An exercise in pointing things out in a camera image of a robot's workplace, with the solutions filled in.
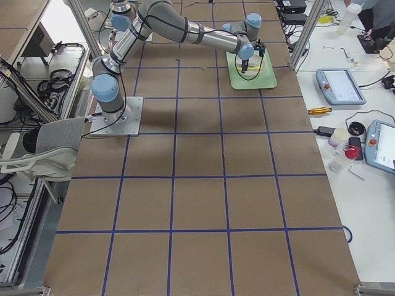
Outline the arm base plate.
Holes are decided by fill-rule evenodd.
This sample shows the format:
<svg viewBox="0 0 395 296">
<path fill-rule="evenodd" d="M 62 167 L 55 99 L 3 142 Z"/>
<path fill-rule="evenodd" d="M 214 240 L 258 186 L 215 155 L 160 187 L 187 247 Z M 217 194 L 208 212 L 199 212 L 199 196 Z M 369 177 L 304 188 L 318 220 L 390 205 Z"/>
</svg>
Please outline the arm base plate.
<svg viewBox="0 0 395 296">
<path fill-rule="evenodd" d="M 143 97 L 127 96 L 126 109 L 118 113 L 105 113 L 99 104 L 91 122 L 90 135 L 92 136 L 138 136 L 143 110 Z"/>
</svg>

